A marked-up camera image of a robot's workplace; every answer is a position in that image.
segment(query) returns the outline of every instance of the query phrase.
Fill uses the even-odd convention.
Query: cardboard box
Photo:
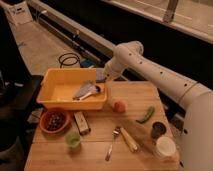
[[[33,21],[32,15],[25,1],[9,5],[0,0],[0,5],[4,9],[8,21],[16,26]]]

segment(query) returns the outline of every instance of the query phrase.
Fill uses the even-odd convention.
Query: fork
[[[111,156],[111,154],[112,154],[112,147],[113,147],[113,144],[114,144],[115,139],[118,137],[119,134],[120,134],[120,127],[116,126],[115,129],[114,129],[114,131],[113,131],[113,140],[112,140],[112,143],[111,143],[111,145],[110,145],[110,147],[109,147],[109,150],[108,150],[108,152],[107,152],[107,155],[106,155],[106,157],[105,157],[105,160],[106,160],[106,161],[109,161],[109,159],[110,159],[110,156]]]

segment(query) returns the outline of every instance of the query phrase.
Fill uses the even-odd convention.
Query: white cup
[[[159,158],[173,156],[176,152],[175,142],[167,136],[161,136],[157,139],[155,145],[155,153]]]

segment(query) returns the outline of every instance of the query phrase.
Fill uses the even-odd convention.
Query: black chair
[[[35,99],[43,76],[30,74],[1,7],[0,26],[0,134],[4,134],[0,135],[4,136],[0,152],[12,146],[19,136],[27,155],[27,119],[38,105]]]

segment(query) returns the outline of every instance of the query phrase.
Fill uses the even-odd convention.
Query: gray floor
[[[58,68],[60,55],[75,52],[37,22],[17,27],[11,24],[11,28],[23,60],[33,75],[44,75],[48,68]]]

